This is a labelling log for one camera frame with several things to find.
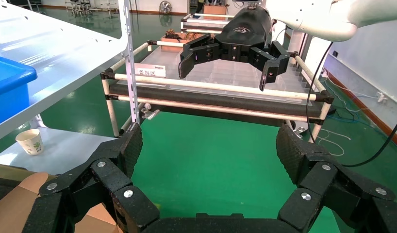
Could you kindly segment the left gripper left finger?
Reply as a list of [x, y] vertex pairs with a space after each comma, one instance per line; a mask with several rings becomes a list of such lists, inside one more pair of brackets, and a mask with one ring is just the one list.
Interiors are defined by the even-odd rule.
[[39, 232], [72, 233], [98, 204], [125, 233], [140, 233], [156, 221], [158, 208], [131, 180], [142, 146], [142, 130], [135, 123], [121, 138], [101, 143], [83, 164], [42, 185]]

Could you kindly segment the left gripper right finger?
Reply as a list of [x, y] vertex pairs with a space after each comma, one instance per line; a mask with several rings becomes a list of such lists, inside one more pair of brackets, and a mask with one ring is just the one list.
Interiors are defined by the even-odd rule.
[[396, 232], [396, 197], [387, 187], [341, 165], [323, 146], [300, 139], [286, 124], [279, 128], [276, 151], [297, 187], [279, 220], [307, 233], [327, 207], [357, 233]]

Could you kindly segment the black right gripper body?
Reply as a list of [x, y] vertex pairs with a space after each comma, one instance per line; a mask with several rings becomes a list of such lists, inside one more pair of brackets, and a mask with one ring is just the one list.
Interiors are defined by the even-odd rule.
[[264, 51], [271, 30], [269, 12], [254, 6], [240, 10], [215, 36], [220, 59], [250, 64], [263, 64], [270, 56]]

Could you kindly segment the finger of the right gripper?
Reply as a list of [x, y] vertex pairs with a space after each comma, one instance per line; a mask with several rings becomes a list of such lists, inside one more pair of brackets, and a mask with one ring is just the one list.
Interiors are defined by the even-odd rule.
[[249, 63], [262, 72], [259, 83], [261, 91], [267, 84], [274, 83], [278, 75], [286, 72], [289, 59], [289, 53], [278, 41], [272, 41], [264, 49], [250, 48]]
[[180, 79], [185, 79], [197, 64], [221, 59], [222, 43], [219, 36], [220, 34], [208, 33], [183, 45], [178, 64]]

